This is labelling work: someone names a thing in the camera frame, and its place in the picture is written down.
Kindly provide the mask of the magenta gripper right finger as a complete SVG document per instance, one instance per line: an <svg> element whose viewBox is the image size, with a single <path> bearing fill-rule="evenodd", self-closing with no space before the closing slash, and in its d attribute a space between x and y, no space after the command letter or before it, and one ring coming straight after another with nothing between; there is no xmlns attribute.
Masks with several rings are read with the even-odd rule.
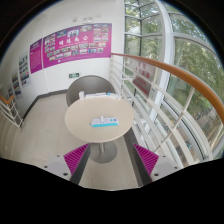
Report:
<svg viewBox="0 0 224 224"><path fill-rule="evenodd" d="M157 155L150 150L133 145L133 154L142 184L149 184L179 170L165 154Z"/></svg>

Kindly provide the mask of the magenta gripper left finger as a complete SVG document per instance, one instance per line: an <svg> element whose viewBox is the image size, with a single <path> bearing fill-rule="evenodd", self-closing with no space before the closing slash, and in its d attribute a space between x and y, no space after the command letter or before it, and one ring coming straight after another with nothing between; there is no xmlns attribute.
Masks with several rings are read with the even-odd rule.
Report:
<svg viewBox="0 0 224 224"><path fill-rule="evenodd" d="M90 156L90 144L87 143L65 155L57 154L46 163L46 170L63 179L78 184Z"/></svg>

